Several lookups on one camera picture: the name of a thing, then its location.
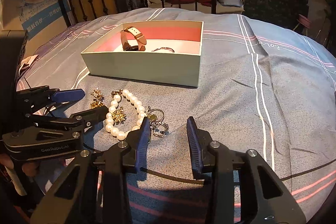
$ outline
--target watch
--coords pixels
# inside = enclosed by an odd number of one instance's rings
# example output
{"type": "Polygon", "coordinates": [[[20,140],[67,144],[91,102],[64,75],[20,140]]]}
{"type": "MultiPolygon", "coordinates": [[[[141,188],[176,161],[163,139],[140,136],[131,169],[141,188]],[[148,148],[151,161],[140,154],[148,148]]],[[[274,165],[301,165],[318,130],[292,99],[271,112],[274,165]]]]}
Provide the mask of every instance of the watch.
{"type": "Polygon", "coordinates": [[[143,52],[146,50],[145,45],[147,44],[146,38],[143,34],[135,27],[129,26],[122,31],[120,31],[121,44],[124,51],[140,51],[143,52]],[[130,33],[134,36],[135,40],[138,42],[138,45],[131,46],[128,43],[126,33],[130,33]]]}

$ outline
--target black clip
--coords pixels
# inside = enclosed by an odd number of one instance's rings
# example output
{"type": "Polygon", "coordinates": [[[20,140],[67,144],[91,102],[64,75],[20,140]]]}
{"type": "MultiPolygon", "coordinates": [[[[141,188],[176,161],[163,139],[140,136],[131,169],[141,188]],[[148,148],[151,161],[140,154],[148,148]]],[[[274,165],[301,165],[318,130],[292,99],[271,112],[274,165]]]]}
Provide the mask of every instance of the black clip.
{"type": "Polygon", "coordinates": [[[199,130],[193,117],[187,120],[190,158],[194,173],[212,172],[213,185],[206,224],[232,223],[234,219],[233,170],[239,170],[241,224],[304,224],[300,206],[254,149],[229,150],[199,130]]]}
{"type": "Polygon", "coordinates": [[[150,133],[145,117],[140,129],[107,151],[82,150],[37,205],[30,223],[95,223],[99,170],[104,171],[103,224],[132,223],[125,173],[136,173],[144,164],[150,133]]]}

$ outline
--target silver bangle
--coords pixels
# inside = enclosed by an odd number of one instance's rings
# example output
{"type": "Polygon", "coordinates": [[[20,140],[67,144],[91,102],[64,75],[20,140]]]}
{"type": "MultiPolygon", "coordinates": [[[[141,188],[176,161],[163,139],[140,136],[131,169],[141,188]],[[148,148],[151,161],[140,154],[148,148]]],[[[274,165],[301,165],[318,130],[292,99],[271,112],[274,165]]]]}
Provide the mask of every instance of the silver bangle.
{"type": "Polygon", "coordinates": [[[172,48],[168,48],[168,47],[156,48],[155,50],[152,50],[152,52],[155,52],[155,51],[158,51],[158,50],[169,50],[171,52],[175,52],[172,48]]]}

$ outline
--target bedsheet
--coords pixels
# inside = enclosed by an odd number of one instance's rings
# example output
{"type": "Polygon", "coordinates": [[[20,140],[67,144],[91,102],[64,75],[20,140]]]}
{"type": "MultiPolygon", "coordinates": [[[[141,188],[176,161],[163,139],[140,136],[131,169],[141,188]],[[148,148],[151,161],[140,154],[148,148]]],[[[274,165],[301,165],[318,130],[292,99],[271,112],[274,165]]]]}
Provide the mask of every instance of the bedsheet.
{"type": "MultiPolygon", "coordinates": [[[[152,138],[147,151],[150,171],[127,175],[134,223],[204,223],[209,180],[193,180],[186,120],[232,150],[256,149],[292,192],[309,220],[336,181],[336,59],[312,39],[242,15],[211,15],[176,8],[143,8],[89,22],[67,36],[26,73],[33,86],[82,88],[85,97],[54,110],[56,116],[89,108],[90,92],[128,89],[143,105],[165,112],[169,134],[152,138]],[[198,88],[164,85],[89,74],[80,55],[88,45],[123,22],[142,20],[204,21],[198,88]]],[[[19,89],[27,88],[19,81],[19,89]]],[[[121,102],[130,130],[137,116],[121,102]]],[[[101,122],[84,142],[106,150],[117,140],[101,122]]],[[[41,163],[35,178],[47,191],[63,162],[41,163]]],[[[235,221],[240,219],[239,187],[235,189],[235,221]]]]}

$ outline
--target box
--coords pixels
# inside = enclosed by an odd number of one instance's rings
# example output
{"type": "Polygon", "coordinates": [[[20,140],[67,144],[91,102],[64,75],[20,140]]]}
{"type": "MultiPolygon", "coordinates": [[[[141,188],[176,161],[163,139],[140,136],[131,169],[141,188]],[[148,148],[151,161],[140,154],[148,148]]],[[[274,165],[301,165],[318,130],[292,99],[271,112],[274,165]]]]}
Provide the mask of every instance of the box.
{"type": "MultiPolygon", "coordinates": [[[[92,75],[198,86],[203,22],[155,20],[122,23],[97,39],[82,53],[92,75]],[[144,52],[123,51],[120,31],[133,26],[147,39],[144,52]],[[152,50],[169,47],[169,50],[152,50]]],[[[137,41],[127,33],[131,46],[137,41]]]]}

